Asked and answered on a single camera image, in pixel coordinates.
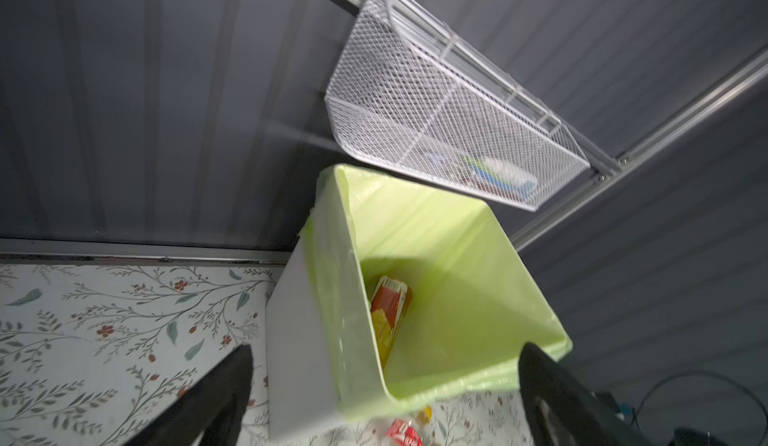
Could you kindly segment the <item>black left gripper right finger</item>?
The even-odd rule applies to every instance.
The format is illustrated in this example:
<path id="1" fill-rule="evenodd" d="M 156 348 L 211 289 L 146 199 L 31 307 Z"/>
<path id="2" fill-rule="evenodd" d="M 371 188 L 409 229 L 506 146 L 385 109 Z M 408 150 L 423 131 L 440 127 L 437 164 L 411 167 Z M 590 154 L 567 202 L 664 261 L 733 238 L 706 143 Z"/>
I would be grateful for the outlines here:
<path id="1" fill-rule="evenodd" d="M 528 342 L 518 360 L 520 395 L 535 445 L 554 445 L 557 435 L 547 421 L 554 416 L 561 431 L 577 445 L 649 445 L 622 422 L 539 346 Z"/>

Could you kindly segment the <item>white plastic bin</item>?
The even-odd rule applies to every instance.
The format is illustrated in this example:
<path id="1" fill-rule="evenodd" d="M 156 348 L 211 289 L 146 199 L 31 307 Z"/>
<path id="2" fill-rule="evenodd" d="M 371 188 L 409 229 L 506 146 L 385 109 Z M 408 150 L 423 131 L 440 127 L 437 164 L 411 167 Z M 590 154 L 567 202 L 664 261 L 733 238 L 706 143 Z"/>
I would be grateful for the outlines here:
<path id="1" fill-rule="evenodd" d="M 390 415 L 352 241 L 307 232 L 266 309 L 269 436 L 305 439 Z"/>

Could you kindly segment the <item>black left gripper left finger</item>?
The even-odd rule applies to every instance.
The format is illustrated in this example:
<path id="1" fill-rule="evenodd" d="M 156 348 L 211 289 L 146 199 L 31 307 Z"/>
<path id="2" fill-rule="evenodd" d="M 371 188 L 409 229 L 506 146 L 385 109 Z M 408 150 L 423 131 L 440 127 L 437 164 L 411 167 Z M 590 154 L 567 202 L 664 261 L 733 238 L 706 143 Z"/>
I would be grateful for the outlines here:
<path id="1" fill-rule="evenodd" d="M 128 443 L 236 444 L 250 398 L 253 372 L 251 347 L 235 348 Z"/>

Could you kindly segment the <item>clear bottle red label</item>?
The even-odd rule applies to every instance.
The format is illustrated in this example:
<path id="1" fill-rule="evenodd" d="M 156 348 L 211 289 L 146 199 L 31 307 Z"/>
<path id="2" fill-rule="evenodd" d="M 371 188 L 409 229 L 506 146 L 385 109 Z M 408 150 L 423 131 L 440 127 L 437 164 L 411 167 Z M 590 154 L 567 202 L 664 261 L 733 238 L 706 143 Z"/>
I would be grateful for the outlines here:
<path id="1" fill-rule="evenodd" d="M 433 411 L 427 406 L 394 418 L 379 436 L 383 446 L 423 446 L 433 439 Z"/>

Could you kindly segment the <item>green bin liner bag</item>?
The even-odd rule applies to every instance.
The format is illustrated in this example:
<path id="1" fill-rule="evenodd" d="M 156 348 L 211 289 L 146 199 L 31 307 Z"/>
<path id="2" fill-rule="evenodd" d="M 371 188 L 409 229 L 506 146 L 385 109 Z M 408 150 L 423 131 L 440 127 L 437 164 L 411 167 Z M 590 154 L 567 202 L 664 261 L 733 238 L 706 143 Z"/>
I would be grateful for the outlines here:
<path id="1" fill-rule="evenodd" d="M 370 305 L 382 276 L 412 289 L 383 371 L 390 415 L 468 391 L 515 390 L 523 346 L 572 342 L 483 201 L 349 165 L 323 170 L 302 230 L 346 235 Z"/>

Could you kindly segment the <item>toothpaste tube in basket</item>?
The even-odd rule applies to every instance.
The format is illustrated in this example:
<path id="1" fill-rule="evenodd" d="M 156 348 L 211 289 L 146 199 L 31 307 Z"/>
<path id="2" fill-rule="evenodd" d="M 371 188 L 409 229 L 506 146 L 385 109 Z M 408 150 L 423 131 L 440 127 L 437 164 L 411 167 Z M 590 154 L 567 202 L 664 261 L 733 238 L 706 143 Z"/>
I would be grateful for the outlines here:
<path id="1" fill-rule="evenodd" d="M 464 156 L 469 178 L 483 191 L 514 201 L 527 200 L 538 188 L 538 179 L 518 166 L 496 158 Z"/>

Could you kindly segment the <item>orange cap orange label bottle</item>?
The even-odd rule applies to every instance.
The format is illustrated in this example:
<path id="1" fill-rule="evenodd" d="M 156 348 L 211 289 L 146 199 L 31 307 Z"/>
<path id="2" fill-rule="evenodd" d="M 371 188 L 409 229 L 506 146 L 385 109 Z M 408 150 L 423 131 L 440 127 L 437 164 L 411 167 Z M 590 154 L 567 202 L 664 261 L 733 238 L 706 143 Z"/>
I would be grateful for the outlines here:
<path id="1" fill-rule="evenodd" d="M 412 289 L 404 282 L 388 276 L 379 278 L 370 313 L 382 368 L 387 364 L 399 324 L 410 306 L 412 296 Z"/>

